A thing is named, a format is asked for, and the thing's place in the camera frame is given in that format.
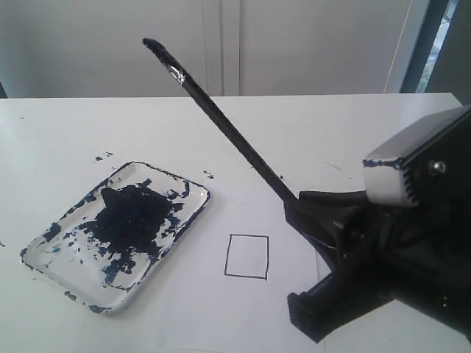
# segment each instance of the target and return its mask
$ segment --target paintbrush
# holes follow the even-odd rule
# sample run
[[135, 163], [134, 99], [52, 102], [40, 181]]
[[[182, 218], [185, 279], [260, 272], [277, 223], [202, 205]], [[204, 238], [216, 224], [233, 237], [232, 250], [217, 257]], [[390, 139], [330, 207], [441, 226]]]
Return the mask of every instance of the paintbrush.
[[191, 98], [203, 109], [209, 119], [232, 142], [245, 159], [260, 174], [273, 191], [284, 201], [295, 200], [294, 194], [286, 187], [281, 179], [266, 164], [263, 158], [252, 148], [244, 136], [232, 125], [229, 119], [218, 108], [214, 101], [195, 82], [193, 77], [181, 66], [181, 64], [154, 39], [144, 38], [142, 43], [160, 60], [169, 70], [170, 74], [182, 85]]

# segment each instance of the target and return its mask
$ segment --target brush handle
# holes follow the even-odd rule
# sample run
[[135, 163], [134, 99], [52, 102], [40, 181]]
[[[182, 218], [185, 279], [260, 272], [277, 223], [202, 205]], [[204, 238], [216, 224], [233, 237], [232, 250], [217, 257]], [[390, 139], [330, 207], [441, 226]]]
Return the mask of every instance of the brush handle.
[[193, 77], [181, 64], [156, 40], [144, 38], [144, 45], [154, 53], [170, 74], [185, 88], [191, 98], [206, 113], [209, 119], [238, 149], [245, 159], [260, 174], [273, 191], [284, 201], [292, 201], [296, 196], [286, 187], [275, 172], [266, 164], [263, 158], [253, 149], [244, 136], [232, 125], [229, 119], [218, 108], [214, 101], [194, 81]]

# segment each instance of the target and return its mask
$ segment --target black square outline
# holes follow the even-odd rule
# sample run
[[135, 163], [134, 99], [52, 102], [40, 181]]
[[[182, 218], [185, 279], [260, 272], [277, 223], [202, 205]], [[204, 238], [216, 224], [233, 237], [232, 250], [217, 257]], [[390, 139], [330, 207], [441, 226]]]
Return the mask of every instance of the black square outline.
[[[251, 237], [251, 238], [266, 238], [266, 269], [265, 269], [265, 276], [244, 276], [241, 274], [229, 274], [227, 272], [227, 262], [229, 261], [229, 250], [230, 244], [233, 241], [233, 237]], [[270, 239], [266, 235], [247, 235], [247, 234], [229, 234], [229, 244], [227, 245], [227, 253], [226, 253], [226, 264], [224, 266], [224, 275], [231, 276], [231, 277], [243, 277], [243, 278], [258, 278], [258, 279], [265, 279], [268, 280], [268, 267], [270, 265]]]

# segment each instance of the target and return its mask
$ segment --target drawn square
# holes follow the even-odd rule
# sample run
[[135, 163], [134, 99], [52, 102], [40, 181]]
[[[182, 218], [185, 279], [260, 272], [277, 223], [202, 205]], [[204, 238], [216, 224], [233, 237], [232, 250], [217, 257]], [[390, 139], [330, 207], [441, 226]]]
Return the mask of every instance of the drawn square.
[[227, 247], [226, 276], [267, 280], [269, 239], [264, 235], [231, 234]]

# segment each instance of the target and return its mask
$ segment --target white table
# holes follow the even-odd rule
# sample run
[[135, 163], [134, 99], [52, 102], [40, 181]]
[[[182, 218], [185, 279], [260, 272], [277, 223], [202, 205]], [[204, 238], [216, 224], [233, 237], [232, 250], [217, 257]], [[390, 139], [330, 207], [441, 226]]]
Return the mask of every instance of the white table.
[[[215, 101], [295, 193], [362, 189], [368, 151], [423, 115], [459, 106], [450, 94]], [[97, 162], [106, 151], [114, 155]], [[212, 200], [130, 307], [98, 315], [25, 269], [18, 254], [130, 160], [200, 182]], [[2, 352], [470, 349], [462, 335], [399, 302], [319, 345], [295, 329], [286, 296], [314, 286], [326, 275], [325, 264], [285, 223], [276, 195], [190, 99], [0, 100], [0, 163]], [[230, 233], [269, 236], [267, 281], [224, 276]]]

